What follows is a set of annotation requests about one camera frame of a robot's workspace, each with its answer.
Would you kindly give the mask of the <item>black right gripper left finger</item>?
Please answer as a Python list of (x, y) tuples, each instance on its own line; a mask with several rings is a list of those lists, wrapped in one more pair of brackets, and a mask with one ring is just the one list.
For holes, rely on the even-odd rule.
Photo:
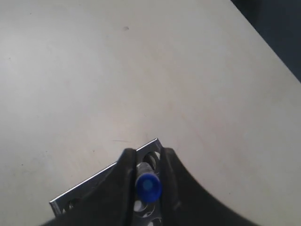
[(123, 151), (108, 176), (79, 204), (45, 226), (129, 226), (135, 202), (136, 150)]

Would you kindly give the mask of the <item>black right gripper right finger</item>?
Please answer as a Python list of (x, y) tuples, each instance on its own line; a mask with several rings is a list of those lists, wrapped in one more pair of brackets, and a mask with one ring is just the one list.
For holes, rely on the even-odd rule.
[(253, 226), (213, 197), (187, 171), (172, 148), (160, 151), (160, 209), (165, 226)]

